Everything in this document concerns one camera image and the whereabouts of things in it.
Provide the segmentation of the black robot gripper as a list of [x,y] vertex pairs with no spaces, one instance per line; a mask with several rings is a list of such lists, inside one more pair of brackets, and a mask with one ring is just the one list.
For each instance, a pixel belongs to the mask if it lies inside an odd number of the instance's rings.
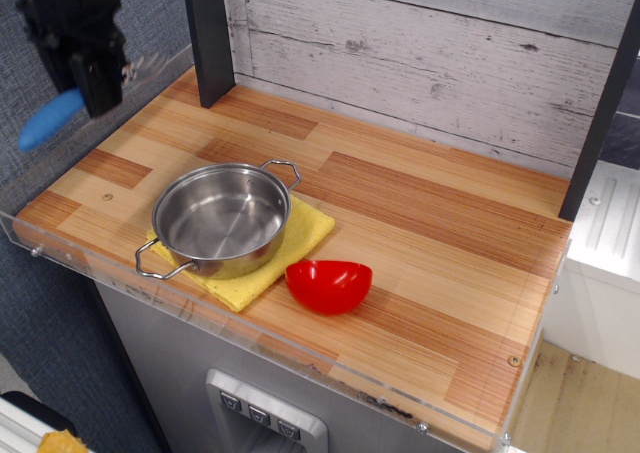
[[91,118],[122,102],[125,38],[115,25],[121,0],[17,0],[16,6],[46,67],[69,61]]

